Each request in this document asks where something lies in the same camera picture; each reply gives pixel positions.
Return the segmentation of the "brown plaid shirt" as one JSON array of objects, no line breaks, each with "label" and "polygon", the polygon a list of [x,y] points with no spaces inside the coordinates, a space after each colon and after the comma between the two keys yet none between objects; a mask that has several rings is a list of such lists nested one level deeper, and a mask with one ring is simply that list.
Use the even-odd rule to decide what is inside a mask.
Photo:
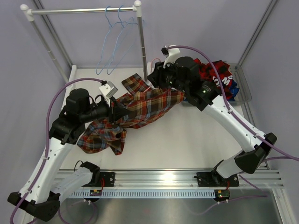
[{"label": "brown plaid shirt", "polygon": [[117,102],[130,114],[114,124],[107,119],[90,123],[77,142],[83,152],[94,154],[109,147],[115,155],[122,154],[127,128],[138,129],[157,121],[184,99],[184,94],[177,90],[150,88],[138,74],[121,83],[128,92],[119,97]]}]

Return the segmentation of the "red black checked shirt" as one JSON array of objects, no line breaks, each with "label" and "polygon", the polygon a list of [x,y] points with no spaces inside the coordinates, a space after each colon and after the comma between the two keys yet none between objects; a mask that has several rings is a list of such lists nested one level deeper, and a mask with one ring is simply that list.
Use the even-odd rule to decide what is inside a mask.
[{"label": "red black checked shirt", "polygon": [[[212,65],[210,63],[204,64],[198,58],[195,58],[194,62],[199,65],[199,75],[201,80],[214,82],[217,88],[221,90],[218,76]],[[228,101],[235,101],[235,97],[239,92],[239,88],[237,86],[237,83],[233,80],[232,73],[229,71],[230,66],[222,60],[214,61],[213,65],[218,72],[226,99]]]}]

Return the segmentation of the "light blue hanger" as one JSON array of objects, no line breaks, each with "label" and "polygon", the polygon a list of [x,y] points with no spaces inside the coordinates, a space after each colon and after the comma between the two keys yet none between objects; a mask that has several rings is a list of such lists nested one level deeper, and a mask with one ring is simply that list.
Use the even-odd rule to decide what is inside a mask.
[{"label": "light blue hanger", "polygon": [[130,34],[130,31],[132,30],[134,25],[139,25],[139,22],[134,22],[134,18],[131,17],[129,18],[128,21],[123,21],[120,17],[120,11],[121,9],[124,7],[124,5],[120,5],[118,12],[117,12],[117,16],[118,19],[120,21],[120,25],[121,25],[121,31],[116,39],[116,43],[114,46],[114,50],[112,53],[112,56],[110,57],[110,59],[108,60],[109,64],[107,66],[107,74],[111,75],[112,72],[117,68],[117,66],[119,65],[119,63],[122,61],[122,59],[125,57],[125,55],[130,51],[130,49],[133,47],[133,45],[136,42],[136,39],[134,39],[133,43],[129,46],[129,48],[127,49],[127,51],[123,54],[123,56],[121,57],[121,59],[119,60],[119,62],[112,68],[111,64],[114,62],[115,60],[115,56],[117,53],[117,50],[119,49],[119,47],[122,45],[122,43],[124,42],[124,40],[126,39],[127,35]]}]

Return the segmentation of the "blue plaid shirt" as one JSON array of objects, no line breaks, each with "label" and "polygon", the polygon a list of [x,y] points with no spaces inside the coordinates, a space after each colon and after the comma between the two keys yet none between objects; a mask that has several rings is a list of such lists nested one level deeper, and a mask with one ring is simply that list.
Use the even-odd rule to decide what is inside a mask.
[{"label": "blue plaid shirt", "polygon": [[196,99],[209,99],[210,101],[216,96],[225,96],[227,101],[235,101],[235,97],[239,92],[237,83],[233,79],[222,80],[221,84],[218,79],[209,81],[191,82],[185,89],[185,97],[191,96]]}]

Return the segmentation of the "pink wire hanger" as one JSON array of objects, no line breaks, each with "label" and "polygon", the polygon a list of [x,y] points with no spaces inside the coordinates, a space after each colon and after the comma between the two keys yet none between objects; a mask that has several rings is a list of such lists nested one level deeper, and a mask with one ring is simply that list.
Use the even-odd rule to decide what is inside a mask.
[{"label": "pink wire hanger", "polygon": [[[156,57],[154,59],[151,60],[151,62],[148,62],[147,63],[147,72],[148,72],[148,75],[150,75],[153,71],[154,71],[154,67],[155,67],[155,63],[156,62],[161,62],[161,59]],[[148,90],[151,90],[153,89],[153,84],[151,83],[151,81],[146,81],[145,82],[146,85],[148,86],[143,92],[146,92]]]}]

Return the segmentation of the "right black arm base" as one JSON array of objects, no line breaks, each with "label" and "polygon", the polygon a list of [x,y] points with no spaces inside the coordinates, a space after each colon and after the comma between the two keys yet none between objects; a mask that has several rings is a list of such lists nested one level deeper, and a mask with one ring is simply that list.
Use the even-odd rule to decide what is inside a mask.
[{"label": "right black arm base", "polygon": [[197,180],[199,187],[239,187],[239,180],[237,174],[230,176],[229,178],[223,178],[218,173],[209,172],[197,172],[194,178]]}]

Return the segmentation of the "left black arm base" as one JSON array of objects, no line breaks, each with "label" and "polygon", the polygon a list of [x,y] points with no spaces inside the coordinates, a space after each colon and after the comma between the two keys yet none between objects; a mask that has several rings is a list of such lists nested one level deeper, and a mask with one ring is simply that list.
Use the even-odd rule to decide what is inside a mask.
[{"label": "left black arm base", "polygon": [[92,179],[83,187],[113,187],[115,182],[115,172],[99,172],[92,175]]}]

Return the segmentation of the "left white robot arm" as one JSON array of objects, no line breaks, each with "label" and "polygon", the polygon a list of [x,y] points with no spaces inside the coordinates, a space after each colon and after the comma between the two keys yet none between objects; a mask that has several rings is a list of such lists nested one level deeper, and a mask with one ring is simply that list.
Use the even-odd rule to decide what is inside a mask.
[{"label": "left white robot arm", "polygon": [[80,167],[60,183],[55,176],[68,153],[85,131],[85,124],[108,119],[115,122],[128,114],[114,98],[116,87],[105,84],[99,88],[100,102],[90,103],[88,90],[79,88],[70,92],[65,106],[48,131],[46,148],[31,177],[18,192],[12,192],[8,202],[42,221],[50,221],[61,203],[82,186],[103,183],[100,168],[90,162]]}]

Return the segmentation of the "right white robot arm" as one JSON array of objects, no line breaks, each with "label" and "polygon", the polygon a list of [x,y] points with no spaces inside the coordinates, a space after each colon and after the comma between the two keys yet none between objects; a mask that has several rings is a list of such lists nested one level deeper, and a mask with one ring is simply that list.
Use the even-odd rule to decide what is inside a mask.
[{"label": "right white robot arm", "polygon": [[156,88],[174,88],[182,92],[187,101],[214,118],[239,143],[241,151],[221,160],[208,175],[206,183],[225,185],[230,177],[240,172],[253,174],[271,151],[277,137],[260,130],[251,133],[252,125],[231,105],[214,82],[204,81],[199,74],[199,64],[191,57],[178,58],[175,63],[157,62],[148,80]]}]

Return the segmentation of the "clear grey plastic bin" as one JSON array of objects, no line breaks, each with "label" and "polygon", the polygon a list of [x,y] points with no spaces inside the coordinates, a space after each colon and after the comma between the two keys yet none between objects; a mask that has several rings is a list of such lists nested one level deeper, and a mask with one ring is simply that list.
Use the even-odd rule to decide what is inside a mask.
[{"label": "clear grey plastic bin", "polygon": [[252,99],[245,75],[242,68],[237,63],[227,63],[229,71],[233,75],[233,80],[237,83],[239,92],[235,97],[235,101],[228,101],[232,106],[241,106],[244,103],[249,102]]}]

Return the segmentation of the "silver white clothes rack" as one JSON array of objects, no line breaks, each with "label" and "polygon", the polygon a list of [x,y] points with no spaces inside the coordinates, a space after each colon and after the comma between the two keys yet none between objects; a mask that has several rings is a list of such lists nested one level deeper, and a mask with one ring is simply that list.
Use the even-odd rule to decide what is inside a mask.
[{"label": "silver white clothes rack", "polygon": [[121,31],[117,16],[123,21],[133,17],[134,25],[117,50],[113,68],[136,39],[117,68],[137,69],[146,78],[147,53],[145,29],[149,23],[150,3],[147,0],[23,0],[21,13],[32,24],[43,46],[54,56],[53,41],[63,63],[93,69],[97,75],[107,74],[116,39]]}]

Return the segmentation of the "aluminium mounting rail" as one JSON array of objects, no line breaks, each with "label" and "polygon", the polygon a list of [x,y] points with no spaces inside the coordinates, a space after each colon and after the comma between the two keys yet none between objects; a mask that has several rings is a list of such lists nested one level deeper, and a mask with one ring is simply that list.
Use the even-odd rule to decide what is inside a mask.
[{"label": "aluminium mounting rail", "polygon": [[[198,182],[195,169],[103,169],[114,172],[116,189],[194,189]],[[260,169],[254,174],[238,175],[239,188],[282,189],[284,184],[277,170]]]}]

